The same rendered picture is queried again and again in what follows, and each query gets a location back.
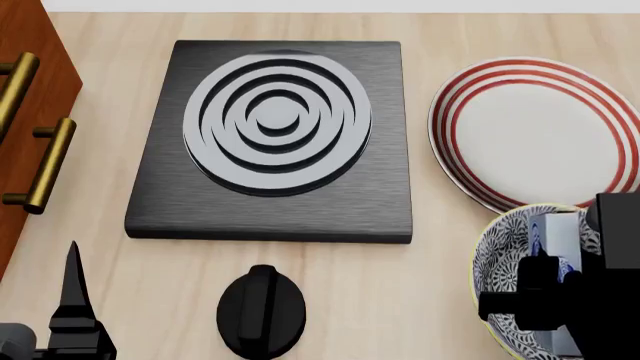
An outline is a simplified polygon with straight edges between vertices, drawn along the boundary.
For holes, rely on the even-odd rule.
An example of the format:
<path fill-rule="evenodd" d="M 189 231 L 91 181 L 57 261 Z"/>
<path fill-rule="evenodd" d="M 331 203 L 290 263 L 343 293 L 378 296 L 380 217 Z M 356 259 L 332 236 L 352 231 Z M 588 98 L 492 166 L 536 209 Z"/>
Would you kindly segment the white and blue cream cheese box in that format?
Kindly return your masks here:
<path fill-rule="evenodd" d="M 582 270 L 578 212 L 546 213 L 529 218 L 528 255 L 539 257 L 544 254 L 558 258 L 559 284 L 564 282 L 569 272 Z M 545 350 L 555 356 L 582 356 L 566 326 L 555 330 L 534 331 L 533 335 Z"/>

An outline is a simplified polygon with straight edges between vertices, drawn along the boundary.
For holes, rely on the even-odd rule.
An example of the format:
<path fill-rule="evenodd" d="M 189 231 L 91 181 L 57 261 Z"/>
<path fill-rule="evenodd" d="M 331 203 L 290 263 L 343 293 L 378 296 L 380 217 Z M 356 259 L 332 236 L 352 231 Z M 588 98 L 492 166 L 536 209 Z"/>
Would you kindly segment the grey spiral burner coil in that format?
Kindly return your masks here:
<path fill-rule="evenodd" d="M 345 173 L 372 130 L 364 86 L 343 65 L 313 53 L 240 56 L 191 94 L 183 139 L 192 161 L 243 194 L 303 194 Z"/>

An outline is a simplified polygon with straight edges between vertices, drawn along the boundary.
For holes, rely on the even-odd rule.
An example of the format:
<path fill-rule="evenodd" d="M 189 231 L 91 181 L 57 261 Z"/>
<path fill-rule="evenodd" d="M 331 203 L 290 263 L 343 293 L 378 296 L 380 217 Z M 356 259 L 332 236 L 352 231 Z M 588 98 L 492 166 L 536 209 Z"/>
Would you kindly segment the black stove base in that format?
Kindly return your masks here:
<path fill-rule="evenodd" d="M 259 197 L 215 182 L 183 139 L 191 94 L 240 56 L 305 52 L 357 77 L 372 108 L 364 152 L 341 176 L 303 194 Z M 411 191 L 401 46 L 396 41 L 195 41 L 174 44 L 125 215 L 133 238 L 407 244 Z"/>

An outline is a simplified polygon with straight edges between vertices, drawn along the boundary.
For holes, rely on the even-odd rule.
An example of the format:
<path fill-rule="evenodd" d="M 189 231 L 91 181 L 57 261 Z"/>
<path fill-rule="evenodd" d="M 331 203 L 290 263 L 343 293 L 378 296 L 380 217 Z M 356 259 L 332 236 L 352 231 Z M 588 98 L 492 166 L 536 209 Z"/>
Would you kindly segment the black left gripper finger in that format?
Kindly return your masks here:
<path fill-rule="evenodd" d="M 85 281 L 80 251 L 75 241 L 71 242 L 66 258 L 58 315 L 60 317 L 95 319 Z"/>

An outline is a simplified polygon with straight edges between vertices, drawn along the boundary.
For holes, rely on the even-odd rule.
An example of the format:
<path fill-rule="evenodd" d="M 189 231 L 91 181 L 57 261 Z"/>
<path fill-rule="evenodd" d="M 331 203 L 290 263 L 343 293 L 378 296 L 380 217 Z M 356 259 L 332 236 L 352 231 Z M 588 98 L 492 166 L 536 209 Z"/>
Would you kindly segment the brown wooden cabinet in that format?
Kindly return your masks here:
<path fill-rule="evenodd" d="M 40 64 L 0 144 L 0 281 L 32 215 L 21 206 L 4 205 L 2 194 L 29 191 L 49 142 L 34 138 L 33 129 L 70 118 L 83 86 L 41 0 L 0 0 L 0 63 L 15 62 L 24 52 Z"/>

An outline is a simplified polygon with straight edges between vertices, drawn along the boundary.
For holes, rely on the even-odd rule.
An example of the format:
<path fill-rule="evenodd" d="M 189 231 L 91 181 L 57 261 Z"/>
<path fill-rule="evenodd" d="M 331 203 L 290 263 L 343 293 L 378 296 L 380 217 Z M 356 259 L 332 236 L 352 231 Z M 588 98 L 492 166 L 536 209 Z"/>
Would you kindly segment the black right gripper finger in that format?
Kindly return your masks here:
<path fill-rule="evenodd" d="M 560 258 L 539 254 L 519 260 L 517 290 L 549 290 L 559 284 Z"/>
<path fill-rule="evenodd" d="M 579 296 L 584 293 L 584 275 L 579 271 L 567 272 L 559 284 L 562 296 Z"/>

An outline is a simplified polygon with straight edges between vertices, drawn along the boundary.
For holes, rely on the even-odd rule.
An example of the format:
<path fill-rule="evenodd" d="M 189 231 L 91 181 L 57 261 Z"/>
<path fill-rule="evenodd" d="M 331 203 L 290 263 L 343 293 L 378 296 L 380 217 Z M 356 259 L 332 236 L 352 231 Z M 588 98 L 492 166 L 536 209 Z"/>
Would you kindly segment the white plate with red rings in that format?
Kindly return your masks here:
<path fill-rule="evenodd" d="M 447 176 L 493 212 L 640 192 L 640 103 L 562 62 L 470 65 L 438 89 L 427 126 Z"/>

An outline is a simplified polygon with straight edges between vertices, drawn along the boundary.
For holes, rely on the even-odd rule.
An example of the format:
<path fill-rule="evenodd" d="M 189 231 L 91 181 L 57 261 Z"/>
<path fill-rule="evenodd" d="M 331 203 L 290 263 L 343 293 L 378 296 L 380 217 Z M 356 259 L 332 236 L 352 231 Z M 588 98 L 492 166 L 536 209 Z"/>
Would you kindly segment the black stove knob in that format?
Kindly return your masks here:
<path fill-rule="evenodd" d="M 274 266 L 255 265 L 226 288 L 216 323 L 224 344 L 237 356 L 273 360 L 291 350 L 304 332 L 304 296 Z"/>

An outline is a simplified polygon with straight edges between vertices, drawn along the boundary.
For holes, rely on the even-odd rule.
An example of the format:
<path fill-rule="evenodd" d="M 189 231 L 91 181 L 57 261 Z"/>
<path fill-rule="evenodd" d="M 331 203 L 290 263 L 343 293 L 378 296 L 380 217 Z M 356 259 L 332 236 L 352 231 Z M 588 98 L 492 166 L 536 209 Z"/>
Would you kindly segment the blue patterned bowl, yellow rim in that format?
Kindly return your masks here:
<path fill-rule="evenodd" d="M 529 254 L 528 221 L 533 215 L 576 212 L 579 215 L 581 249 L 599 255 L 599 234 L 586 221 L 587 209 L 561 204 L 532 204 L 512 209 L 495 218 L 476 243 L 470 265 L 469 284 L 475 305 L 483 291 L 516 290 L 519 260 Z M 491 315 L 483 322 L 494 340 L 516 360 L 583 360 L 581 357 L 556 356 L 522 331 L 510 314 Z"/>

